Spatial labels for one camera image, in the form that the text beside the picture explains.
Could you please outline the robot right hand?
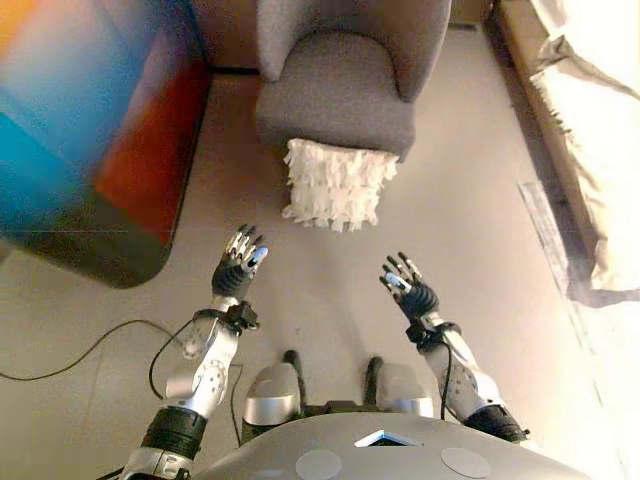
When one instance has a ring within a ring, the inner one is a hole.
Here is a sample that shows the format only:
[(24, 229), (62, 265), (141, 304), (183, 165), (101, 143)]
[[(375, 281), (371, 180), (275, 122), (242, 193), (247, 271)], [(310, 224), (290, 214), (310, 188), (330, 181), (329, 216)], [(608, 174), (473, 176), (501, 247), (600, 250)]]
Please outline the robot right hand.
[(410, 324), (419, 324), (423, 318), (438, 311), (439, 299), (435, 291), (426, 284), (407, 255), (403, 252), (388, 255), (382, 269), (379, 281)]

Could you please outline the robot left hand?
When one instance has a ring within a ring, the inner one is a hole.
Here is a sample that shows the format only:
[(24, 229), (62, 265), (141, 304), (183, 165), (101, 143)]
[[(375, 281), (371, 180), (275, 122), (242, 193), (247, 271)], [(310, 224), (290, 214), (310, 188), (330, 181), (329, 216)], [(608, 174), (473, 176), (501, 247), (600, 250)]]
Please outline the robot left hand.
[(241, 302), (269, 253), (255, 225), (241, 225), (228, 240), (216, 266), (211, 287), (214, 296)]

